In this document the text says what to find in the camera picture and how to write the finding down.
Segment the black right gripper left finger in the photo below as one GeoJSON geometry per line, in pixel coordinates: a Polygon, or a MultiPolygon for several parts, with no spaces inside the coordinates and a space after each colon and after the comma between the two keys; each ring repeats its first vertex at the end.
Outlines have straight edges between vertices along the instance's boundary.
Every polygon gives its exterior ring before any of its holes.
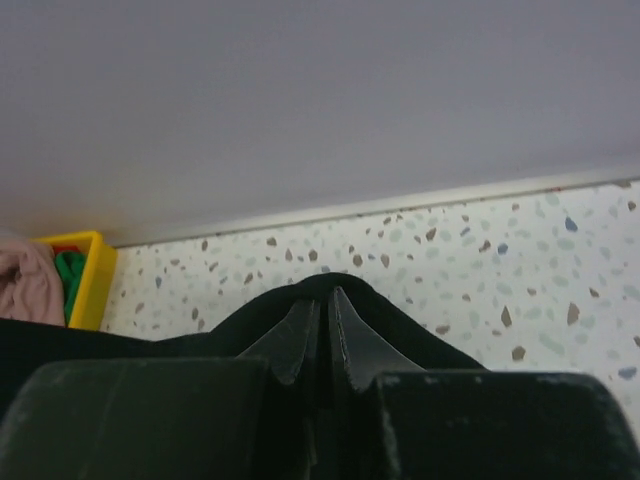
{"type": "Polygon", "coordinates": [[[300,385],[314,376],[319,322],[320,305],[298,301],[237,359],[263,361],[279,385],[300,385]]]}

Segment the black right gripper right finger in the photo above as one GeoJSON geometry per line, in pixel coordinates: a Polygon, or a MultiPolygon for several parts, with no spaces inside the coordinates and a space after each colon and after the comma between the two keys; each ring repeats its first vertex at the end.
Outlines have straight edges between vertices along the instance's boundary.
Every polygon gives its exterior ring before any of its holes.
{"type": "Polygon", "coordinates": [[[329,310],[331,330],[337,334],[338,359],[354,391],[365,391],[379,374],[424,372],[359,316],[342,288],[332,292],[329,310]]]}

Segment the black t shirt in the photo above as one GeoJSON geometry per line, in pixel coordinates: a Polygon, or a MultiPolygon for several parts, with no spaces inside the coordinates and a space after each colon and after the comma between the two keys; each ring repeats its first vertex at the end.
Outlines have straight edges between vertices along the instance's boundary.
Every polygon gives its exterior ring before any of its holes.
{"type": "Polygon", "coordinates": [[[327,273],[267,291],[213,330],[151,341],[99,331],[4,319],[1,322],[1,408],[7,410],[22,385],[45,364],[92,359],[234,357],[274,327],[298,301],[325,305],[340,288],[364,322],[408,359],[425,369],[479,369],[456,349],[349,274],[327,273]]]}

